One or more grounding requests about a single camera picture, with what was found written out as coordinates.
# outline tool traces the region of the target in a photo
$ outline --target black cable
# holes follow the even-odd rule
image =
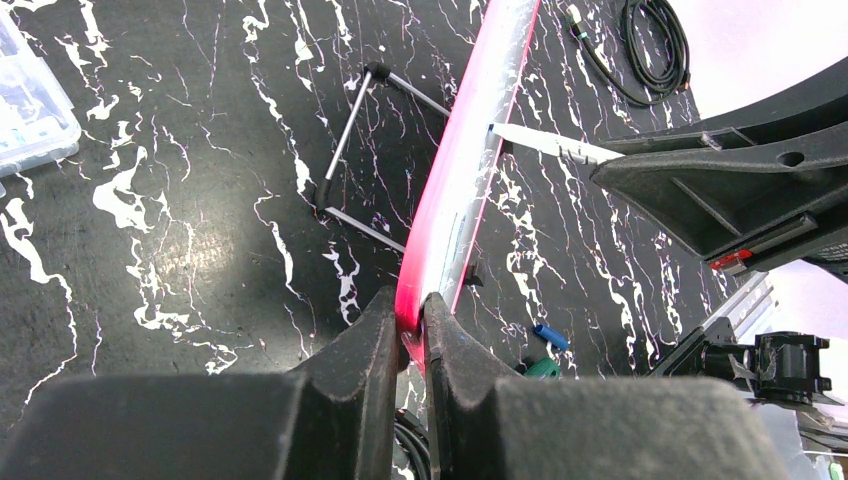
[[[406,455],[409,457],[409,463],[415,470],[415,478],[418,480],[429,479],[430,468],[424,463],[424,459],[421,457],[421,452],[415,448],[410,434],[395,424],[395,437],[397,437],[401,447],[406,450]]]
[[[395,411],[395,437],[406,451],[418,480],[430,479],[430,442],[427,432],[415,415],[406,410]]]
[[[637,47],[640,44],[636,38],[634,19],[639,11],[660,27],[661,39],[665,40],[668,50],[668,63],[660,74],[651,71],[647,62],[640,56]],[[640,107],[648,107],[664,102],[668,97],[678,90],[689,88],[689,42],[683,27],[674,9],[667,0],[627,0],[621,11],[621,33],[624,37],[624,46],[627,52],[627,60],[630,63],[636,79],[644,85],[649,94],[647,99],[639,98],[627,90],[601,62],[595,48],[589,41],[586,26],[580,17],[580,11],[574,5],[566,9],[566,15],[571,23],[571,31],[583,44],[583,51],[588,55],[595,68],[632,104]]]

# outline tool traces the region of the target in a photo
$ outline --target green connector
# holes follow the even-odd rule
[[[543,358],[536,362],[532,367],[524,372],[525,377],[548,377],[556,378],[559,376],[560,368],[555,361],[550,358]]]

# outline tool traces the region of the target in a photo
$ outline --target white plastic part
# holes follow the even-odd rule
[[[492,133],[504,140],[539,150],[554,157],[567,157],[569,153],[584,160],[584,164],[598,165],[622,155],[612,150],[596,147],[586,142],[563,137],[554,133],[542,132],[521,125],[495,123]]]
[[[571,22],[572,25],[577,25],[583,20],[583,17],[580,16],[580,10],[577,9],[577,5],[569,5],[568,8],[565,9],[565,15],[568,17],[568,21]]]

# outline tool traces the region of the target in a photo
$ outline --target red reflector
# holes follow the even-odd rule
[[[730,255],[727,255],[726,257],[722,257],[722,258],[710,263],[710,268],[712,268],[713,270],[722,270],[722,269],[724,269],[724,267],[726,267],[727,265],[730,265],[731,263],[741,262],[741,261],[745,260],[746,258],[751,258],[753,256],[754,256],[754,252],[752,252],[750,250],[739,250],[736,253],[731,253]]]

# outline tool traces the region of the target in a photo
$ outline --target screw hole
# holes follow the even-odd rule
[[[786,152],[777,156],[777,161],[787,167],[797,167],[804,161],[804,154],[801,152]]]

